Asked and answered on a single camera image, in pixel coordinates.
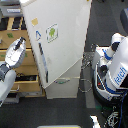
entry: gray floor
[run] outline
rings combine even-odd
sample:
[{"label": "gray floor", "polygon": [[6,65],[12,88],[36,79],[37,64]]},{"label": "gray floor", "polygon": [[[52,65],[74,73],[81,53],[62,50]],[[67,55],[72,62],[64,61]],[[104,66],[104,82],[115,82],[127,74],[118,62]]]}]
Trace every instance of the gray floor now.
[{"label": "gray floor", "polygon": [[[126,36],[120,22],[120,12],[128,7],[128,2],[105,0],[99,3],[93,0],[87,33],[85,52],[91,52],[91,45],[109,46],[111,36],[119,32]],[[91,80],[90,67],[81,71],[81,78]],[[80,81],[81,89],[88,90],[90,83]],[[101,127],[106,119],[93,96],[78,91],[77,99],[21,98],[19,104],[3,105],[0,108],[0,128],[36,128],[39,125],[79,125],[92,128],[90,115],[98,117]]]},{"label": "gray floor", "polygon": [[109,46],[114,33],[127,35],[120,21],[120,12],[127,7],[127,0],[125,2],[121,2],[121,0],[105,0],[104,3],[93,0],[85,52],[92,51],[92,44]]}]

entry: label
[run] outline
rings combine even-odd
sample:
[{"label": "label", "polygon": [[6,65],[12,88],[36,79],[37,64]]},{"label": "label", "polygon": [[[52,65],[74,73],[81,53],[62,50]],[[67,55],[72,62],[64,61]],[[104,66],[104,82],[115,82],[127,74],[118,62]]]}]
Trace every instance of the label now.
[{"label": "label", "polygon": [[8,35],[8,38],[13,38],[12,33],[7,33],[7,35]]},{"label": "label", "polygon": [[47,41],[50,43],[58,37],[58,25],[54,24],[46,30]]},{"label": "label", "polygon": [[32,22],[32,25],[33,25],[33,26],[35,26],[35,25],[37,25],[37,24],[38,24],[38,19],[37,19],[37,18],[35,18],[35,19],[33,19],[31,22]]},{"label": "label", "polygon": [[122,65],[120,65],[113,77],[113,80],[118,87],[122,84],[126,75],[127,70]]},{"label": "label", "polygon": [[0,55],[0,57],[4,57],[5,58],[5,55]]},{"label": "label", "polygon": [[21,10],[20,9],[7,9],[8,13],[20,13]]}]

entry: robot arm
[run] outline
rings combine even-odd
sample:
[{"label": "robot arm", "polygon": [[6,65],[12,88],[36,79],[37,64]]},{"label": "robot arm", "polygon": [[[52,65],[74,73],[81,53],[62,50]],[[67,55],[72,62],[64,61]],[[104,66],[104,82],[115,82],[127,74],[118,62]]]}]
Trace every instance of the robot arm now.
[{"label": "robot arm", "polygon": [[4,62],[0,62],[0,106],[10,92],[16,78],[13,68],[21,65],[26,51],[25,39],[14,41],[6,52]]},{"label": "robot arm", "polygon": [[109,46],[107,50],[103,49],[104,55],[100,57],[100,67],[102,71],[109,69],[109,66],[113,59],[113,55],[115,54],[120,42],[124,38],[125,37],[120,35],[119,33],[115,33],[112,36],[111,46]]}]

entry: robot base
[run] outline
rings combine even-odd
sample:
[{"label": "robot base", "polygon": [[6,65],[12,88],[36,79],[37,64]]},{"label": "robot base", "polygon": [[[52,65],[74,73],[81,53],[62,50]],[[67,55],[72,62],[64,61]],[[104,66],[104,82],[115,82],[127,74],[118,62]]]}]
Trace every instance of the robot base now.
[{"label": "robot base", "polygon": [[106,100],[103,96],[101,96],[99,94],[99,92],[96,89],[95,86],[95,79],[94,76],[92,77],[92,88],[93,88],[93,94],[95,96],[95,98],[99,101],[100,104],[104,105],[104,106],[117,106],[118,104],[120,104],[120,100],[118,99],[112,99],[111,101]]}]

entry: white panel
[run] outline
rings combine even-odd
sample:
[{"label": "white panel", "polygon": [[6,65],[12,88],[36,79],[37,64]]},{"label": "white panel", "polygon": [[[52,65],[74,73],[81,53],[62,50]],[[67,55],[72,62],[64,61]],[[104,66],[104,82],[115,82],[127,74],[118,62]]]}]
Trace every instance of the white panel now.
[{"label": "white panel", "polygon": [[[36,0],[23,7],[31,45],[44,88],[82,57],[90,7],[91,0]],[[38,23],[33,26],[31,21],[35,18]],[[58,38],[48,43],[46,30],[54,24],[58,25]],[[41,34],[41,39],[38,41],[36,41],[36,31]],[[48,83],[38,47],[39,42],[41,42],[48,68]]]},{"label": "white panel", "polygon": [[60,77],[61,79],[68,79],[68,82],[63,84],[53,82],[49,87],[45,89],[47,99],[77,97],[81,64],[82,61],[80,59],[73,65],[73,67],[71,67]]}]

